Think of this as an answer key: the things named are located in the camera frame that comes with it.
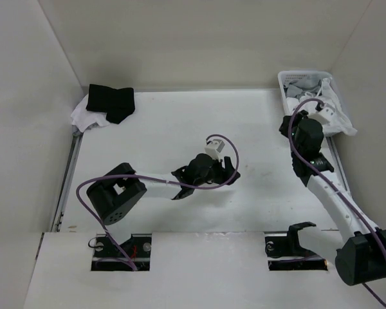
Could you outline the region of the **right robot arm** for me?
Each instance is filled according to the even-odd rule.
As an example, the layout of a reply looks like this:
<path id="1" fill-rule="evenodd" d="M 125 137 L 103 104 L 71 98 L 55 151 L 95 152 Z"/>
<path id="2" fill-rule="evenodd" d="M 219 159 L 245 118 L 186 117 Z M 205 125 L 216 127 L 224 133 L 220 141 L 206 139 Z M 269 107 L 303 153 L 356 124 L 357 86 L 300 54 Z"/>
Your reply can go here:
<path id="1" fill-rule="evenodd" d="M 334 240 L 312 222 L 294 224 L 285 240 L 287 250 L 295 255 L 305 250 L 318 254 L 334 264 L 349 286 L 386 278 L 386 229 L 370 220 L 339 182 L 321 152 L 321 123 L 301 111 L 286 115 L 279 131 L 289 140 L 295 174 L 321 202 L 341 235 Z"/>

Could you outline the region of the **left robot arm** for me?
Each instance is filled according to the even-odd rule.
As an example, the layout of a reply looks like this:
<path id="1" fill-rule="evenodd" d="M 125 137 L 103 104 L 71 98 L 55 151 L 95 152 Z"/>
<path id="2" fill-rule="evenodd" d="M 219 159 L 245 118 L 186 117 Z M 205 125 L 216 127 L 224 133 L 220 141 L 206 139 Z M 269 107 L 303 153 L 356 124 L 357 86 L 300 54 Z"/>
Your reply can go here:
<path id="1" fill-rule="evenodd" d="M 109 226 L 122 220 L 142 198 L 182 200 L 197 188 L 232 185 L 240 177 L 230 157 L 218 160 L 200 153 L 188 165 L 156 176 L 136 177 L 130 164 L 119 164 L 91 184 L 86 195 L 98 218 Z"/>

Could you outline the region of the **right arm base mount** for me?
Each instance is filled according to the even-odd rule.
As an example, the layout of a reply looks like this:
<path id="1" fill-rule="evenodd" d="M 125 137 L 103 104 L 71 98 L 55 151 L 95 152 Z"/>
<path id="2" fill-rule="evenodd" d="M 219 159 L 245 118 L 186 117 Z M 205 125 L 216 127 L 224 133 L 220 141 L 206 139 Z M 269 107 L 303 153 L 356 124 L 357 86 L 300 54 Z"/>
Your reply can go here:
<path id="1" fill-rule="evenodd" d="M 270 271 L 328 271 L 325 259 L 310 250 L 293 248 L 285 234 L 268 234 L 265 243 Z"/>

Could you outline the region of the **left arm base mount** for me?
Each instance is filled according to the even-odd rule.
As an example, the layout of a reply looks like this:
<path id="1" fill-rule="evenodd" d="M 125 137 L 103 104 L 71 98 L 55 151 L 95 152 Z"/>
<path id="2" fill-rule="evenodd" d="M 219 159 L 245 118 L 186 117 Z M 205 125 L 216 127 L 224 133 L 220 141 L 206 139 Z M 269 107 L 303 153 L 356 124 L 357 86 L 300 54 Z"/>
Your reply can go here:
<path id="1" fill-rule="evenodd" d="M 131 258 L 138 271 L 149 271 L 152 252 L 152 234 L 132 234 L 120 246 Z M 111 240 L 103 234 L 91 238 L 87 246 L 93 250 L 91 271 L 95 272 L 132 272 L 124 263 L 125 256 Z"/>

